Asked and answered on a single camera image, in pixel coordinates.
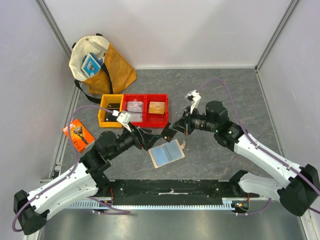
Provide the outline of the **beige leather card holder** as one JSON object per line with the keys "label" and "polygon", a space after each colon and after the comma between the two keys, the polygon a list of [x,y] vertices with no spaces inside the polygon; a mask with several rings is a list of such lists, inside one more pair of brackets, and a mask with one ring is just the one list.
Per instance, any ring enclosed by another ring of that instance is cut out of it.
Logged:
{"label": "beige leather card holder", "polygon": [[152,163],[156,169],[173,163],[185,157],[184,148],[186,142],[179,143],[177,139],[148,150]]}

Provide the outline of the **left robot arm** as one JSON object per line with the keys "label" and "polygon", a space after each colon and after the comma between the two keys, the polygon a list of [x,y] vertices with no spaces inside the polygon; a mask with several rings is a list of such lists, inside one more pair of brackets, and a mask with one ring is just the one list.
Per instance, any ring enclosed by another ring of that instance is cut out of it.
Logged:
{"label": "left robot arm", "polygon": [[111,166],[110,161],[131,147],[147,151],[160,138],[160,134],[135,126],[124,129],[120,135],[104,131],[66,172],[35,190],[15,193],[13,231],[18,232],[19,223],[20,231],[31,235],[69,205],[96,194],[106,196],[111,182],[104,172]]}

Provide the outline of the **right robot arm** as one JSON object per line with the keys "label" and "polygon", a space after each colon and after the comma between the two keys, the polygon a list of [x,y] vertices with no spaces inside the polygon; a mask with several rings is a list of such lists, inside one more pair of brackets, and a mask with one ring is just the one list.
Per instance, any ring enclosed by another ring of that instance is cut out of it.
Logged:
{"label": "right robot arm", "polygon": [[182,117],[167,127],[185,135],[194,130],[213,133],[219,145],[247,158],[270,175],[266,178],[239,171],[236,180],[229,184],[229,191],[235,197],[244,193],[268,197],[279,201],[291,214],[301,217],[320,195],[319,174],[314,166],[301,166],[261,144],[229,119],[228,111],[220,101],[207,103],[204,114],[188,106]]}

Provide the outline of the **lower silver card stack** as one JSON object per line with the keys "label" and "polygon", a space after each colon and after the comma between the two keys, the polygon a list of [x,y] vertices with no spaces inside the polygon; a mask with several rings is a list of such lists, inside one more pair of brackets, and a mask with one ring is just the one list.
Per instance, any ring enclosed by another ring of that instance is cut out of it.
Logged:
{"label": "lower silver card stack", "polygon": [[141,123],[143,122],[143,114],[138,112],[130,113],[130,121],[134,123]]}

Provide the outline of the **black cards in yellow bin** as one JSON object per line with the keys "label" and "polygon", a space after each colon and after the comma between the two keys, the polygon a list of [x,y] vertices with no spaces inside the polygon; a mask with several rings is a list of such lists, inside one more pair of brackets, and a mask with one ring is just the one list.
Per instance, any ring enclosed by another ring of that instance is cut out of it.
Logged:
{"label": "black cards in yellow bin", "polygon": [[110,111],[105,113],[104,120],[106,122],[116,122],[120,112],[120,103],[109,103],[107,109]]}

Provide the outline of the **red right plastic bin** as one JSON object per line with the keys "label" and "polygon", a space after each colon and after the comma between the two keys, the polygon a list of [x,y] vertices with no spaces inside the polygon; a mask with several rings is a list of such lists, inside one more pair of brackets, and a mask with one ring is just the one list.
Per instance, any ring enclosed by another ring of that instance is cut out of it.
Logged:
{"label": "red right plastic bin", "polygon": [[[164,114],[149,114],[148,108],[150,102],[165,102]],[[149,93],[144,99],[144,126],[146,128],[163,128],[169,120],[169,98],[164,93]]]}

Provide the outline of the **red plastic bin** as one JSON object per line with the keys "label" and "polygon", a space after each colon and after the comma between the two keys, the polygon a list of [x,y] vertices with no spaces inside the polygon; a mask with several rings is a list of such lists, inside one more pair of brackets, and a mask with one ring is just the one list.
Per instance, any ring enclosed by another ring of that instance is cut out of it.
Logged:
{"label": "red plastic bin", "polygon": [[[165,102],[164,114],[149,114],[148,108],[150,102]],[[164,93],[149,93],[144,99],[144,126],[146,128],[163,128],[169,120],[169,98]]]}
{"label": "red plastic bin", "polygon": [[145,95],[144,94],[124,94],[122,110],[130,114],[130,122],[139,127],[143,127],[145,114]]}

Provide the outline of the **red middle plastic bin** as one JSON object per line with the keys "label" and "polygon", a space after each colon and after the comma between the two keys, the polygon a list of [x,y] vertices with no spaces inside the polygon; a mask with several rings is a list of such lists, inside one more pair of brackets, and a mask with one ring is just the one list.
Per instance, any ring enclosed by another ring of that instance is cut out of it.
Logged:
{"label": "red middle plastic bin", "polygon": [[139,127],[143,127],[145,114],[145,95],[144,94],[124,94],[122,110],[130,114],[130,122]]}

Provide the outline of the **yellow plastic bin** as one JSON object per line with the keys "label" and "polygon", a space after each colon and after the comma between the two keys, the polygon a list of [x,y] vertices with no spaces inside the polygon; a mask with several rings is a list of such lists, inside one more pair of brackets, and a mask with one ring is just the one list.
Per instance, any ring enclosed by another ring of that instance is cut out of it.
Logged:
{"label": "yellow plastic bin", "polygon": [[[107,109],[109,103],[120,103],[120,111],[123,106],[123,94],[103,94],[101,97],[100,107]],[[106,111],[100,109],[98,111],[98,123],[101,128],[122,128],[120,123],[116,122],[106,122],[105,121]]]}

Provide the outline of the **orange razor box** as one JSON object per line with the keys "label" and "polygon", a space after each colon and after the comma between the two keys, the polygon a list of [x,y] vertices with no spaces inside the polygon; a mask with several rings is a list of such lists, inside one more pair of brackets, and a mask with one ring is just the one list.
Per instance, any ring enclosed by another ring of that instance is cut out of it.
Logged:
{"label": "orange razor box", "polygon": [[69,130],[72,144],[79,153],[95,142],[95,138],[78,119],[69,124]]}

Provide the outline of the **mustard and white tote bag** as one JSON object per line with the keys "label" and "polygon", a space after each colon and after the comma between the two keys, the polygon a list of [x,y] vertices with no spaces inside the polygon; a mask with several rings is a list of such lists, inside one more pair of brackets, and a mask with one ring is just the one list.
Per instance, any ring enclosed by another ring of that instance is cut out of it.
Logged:
{"label": "mustard and white tote bag", "polygon": [[[96,75],[87,78],[82,72],[85,55],[94,53],[103,58],[103,64]],[[101,34],[86,35],[72,45],[69,68],[74,77],[75,86],[83,92],[82,85],[87,86],[86,98],[99,104],[100,98],[93,95],[119,94],[137,79],[135,68],[118,52],[118,50]]]}

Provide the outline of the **blue razor box in bag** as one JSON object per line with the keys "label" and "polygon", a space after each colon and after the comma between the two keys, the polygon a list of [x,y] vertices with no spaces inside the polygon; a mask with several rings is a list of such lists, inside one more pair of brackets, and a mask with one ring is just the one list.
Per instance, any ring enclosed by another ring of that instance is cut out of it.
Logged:
{"label": "blue razor box in bag", "polygon": [[81,70],[87,78],[91,78],[98,73],[103,61],[103,58],[97,58],[93,52],[90,52],[83,58]]}

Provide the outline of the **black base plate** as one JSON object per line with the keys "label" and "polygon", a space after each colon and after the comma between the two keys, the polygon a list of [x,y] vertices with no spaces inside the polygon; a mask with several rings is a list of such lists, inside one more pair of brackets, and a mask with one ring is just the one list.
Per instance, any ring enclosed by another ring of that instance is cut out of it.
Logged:
{"label": "black base plate", "polygon": [[237,183],[215,179],[116,179],[98,197],[112,197],[118,206],[220,205],[223,198],[258,198]]}

